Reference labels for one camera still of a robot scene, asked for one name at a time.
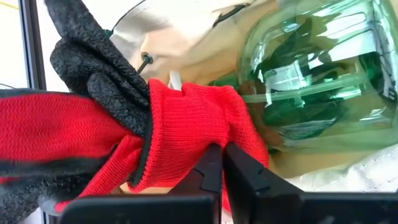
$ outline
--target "red knit fabric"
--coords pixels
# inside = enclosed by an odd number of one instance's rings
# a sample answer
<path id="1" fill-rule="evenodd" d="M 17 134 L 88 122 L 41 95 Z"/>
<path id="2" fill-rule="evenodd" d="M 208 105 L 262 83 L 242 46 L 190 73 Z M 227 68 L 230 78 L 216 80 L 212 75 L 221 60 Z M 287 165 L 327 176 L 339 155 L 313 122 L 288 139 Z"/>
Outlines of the red knit fabric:
<path id="1" fill-rule="evenodd" d="M 193 168 L 206 147 L 233 141 L 268 166 L 267 149 L 257 134 L 242 98 L 230 87 L 184 84 L 171 90 L 149 81 L 154 130 L 139 192 L 149 186 L 172 187 Z M 223 187 L 223 206 L 229 209 Z"/>
<path id="2" fill-rule="evenodd" d="M 173 187 L 197 163 L 206 147 L 235 142 L 268 165 L 266 147 L 246 106 L 230 87 L 185 84 L 170 90 L 151 80 L 153 132 L 144 175 L 133 192 Z M 120 142 L 79 197 L 104 195 L 123 183 L 137 166 L 142 139 L 121 127 L 93 101 L 73 95 L 38 94 L 0 100 L 0 159 L 53 161 L 103 157 Z M 223 206 L 229 210 L 223 187 Z M 68 202 L 60 203 L 61 212 Z"/>
<path id="3" fill-rule="evenodd" d="M 103 157 L 131 134 L 89 98 L 39 93 L 0 98 L 0 160 Z"/>

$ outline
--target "green plastic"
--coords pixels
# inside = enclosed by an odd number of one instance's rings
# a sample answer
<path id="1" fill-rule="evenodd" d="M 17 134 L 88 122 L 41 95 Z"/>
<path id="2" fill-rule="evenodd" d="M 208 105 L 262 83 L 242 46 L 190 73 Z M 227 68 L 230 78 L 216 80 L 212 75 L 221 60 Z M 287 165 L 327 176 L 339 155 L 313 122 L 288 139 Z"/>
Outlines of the green plastic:
<path id="1" fill-rule="evenodd" d="M 257 22 L 237 70 L 213 84 L 234 86 L 261 136 L 270 129 L 280 138 L 265 139 L 280 151 L 398 143 L 398 25 L 389 0 L 289 2 Z"/>

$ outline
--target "glass bottle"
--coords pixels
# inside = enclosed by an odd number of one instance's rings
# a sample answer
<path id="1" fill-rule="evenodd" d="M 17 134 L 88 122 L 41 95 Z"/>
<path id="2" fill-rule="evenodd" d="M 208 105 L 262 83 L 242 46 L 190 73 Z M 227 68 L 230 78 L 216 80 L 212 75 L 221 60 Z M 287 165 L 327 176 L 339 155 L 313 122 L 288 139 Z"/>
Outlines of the glass bottle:
<path id="1" fill-rule="evenodd" d="M 397 29 L 389 0 L 291 1 L 259 20 L 234 75 L 266 143 L 302 153 L 398 143 Z"/>

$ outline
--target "window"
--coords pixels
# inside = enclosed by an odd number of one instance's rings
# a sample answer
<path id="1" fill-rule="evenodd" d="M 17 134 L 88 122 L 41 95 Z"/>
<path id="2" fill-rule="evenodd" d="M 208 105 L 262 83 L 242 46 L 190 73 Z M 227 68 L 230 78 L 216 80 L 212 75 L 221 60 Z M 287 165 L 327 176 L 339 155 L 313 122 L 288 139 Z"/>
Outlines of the window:
<path id="1" fill-rule="evenodd" d="M 117 21 L 139 1 L 113 0 L 83 0 L 86 7 L 92 13 L 97 22 L 104 29 L 111 30 Z M 44 70 L 47 90 L 68 91 L 67 86 L 55 73 L 50 63 L 50 55 L 55 44 L 60 40 L 60 36 L 54 27 L 47 12 L 44 1 L 37 1 L 37 11 L 39 15 L 40 36 L 42 39 Z"/>
<path id="2" fill-rule="evenodd" d="M 0 0 L 0 88 L 27 88 L 21 17 L 17 0 Z"/>

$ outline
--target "black plastic edge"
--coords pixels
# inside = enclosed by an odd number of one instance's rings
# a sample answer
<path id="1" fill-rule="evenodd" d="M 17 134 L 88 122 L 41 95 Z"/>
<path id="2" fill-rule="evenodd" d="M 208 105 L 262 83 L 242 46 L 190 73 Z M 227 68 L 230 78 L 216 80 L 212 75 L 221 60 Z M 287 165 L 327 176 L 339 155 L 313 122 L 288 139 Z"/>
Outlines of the black plastic edge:
<path id="1" fill-rule="evenodd" d="M 46 90 L 42 41 L 36 0 L 18 0 L 28 87 Z"/>

